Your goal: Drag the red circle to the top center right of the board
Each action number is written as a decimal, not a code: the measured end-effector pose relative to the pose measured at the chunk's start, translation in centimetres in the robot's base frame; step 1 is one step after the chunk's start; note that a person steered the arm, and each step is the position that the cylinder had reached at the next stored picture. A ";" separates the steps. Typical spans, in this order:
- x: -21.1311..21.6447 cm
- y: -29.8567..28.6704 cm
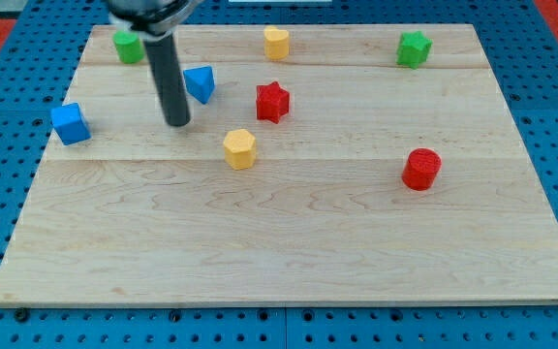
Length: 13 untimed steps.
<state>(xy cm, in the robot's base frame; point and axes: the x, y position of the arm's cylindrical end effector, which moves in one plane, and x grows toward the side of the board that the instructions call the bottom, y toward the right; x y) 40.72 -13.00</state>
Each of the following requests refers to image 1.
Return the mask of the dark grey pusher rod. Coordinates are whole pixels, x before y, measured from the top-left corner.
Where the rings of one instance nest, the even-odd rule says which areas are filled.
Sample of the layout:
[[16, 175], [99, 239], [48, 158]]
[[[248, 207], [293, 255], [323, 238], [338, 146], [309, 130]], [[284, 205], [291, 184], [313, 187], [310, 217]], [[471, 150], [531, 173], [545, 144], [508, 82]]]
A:
[[191, 114], [172, 33], [143, 44], [166, 123], [187, 125]]

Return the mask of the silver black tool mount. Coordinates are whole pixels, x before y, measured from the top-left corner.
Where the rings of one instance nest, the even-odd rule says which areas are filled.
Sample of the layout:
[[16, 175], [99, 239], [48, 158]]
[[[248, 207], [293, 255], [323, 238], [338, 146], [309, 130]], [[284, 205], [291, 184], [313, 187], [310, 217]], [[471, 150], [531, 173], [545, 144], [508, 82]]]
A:
[[170, 33], [203, 0], [106, 0], [109, 20], [116, 26], [151, 36]]

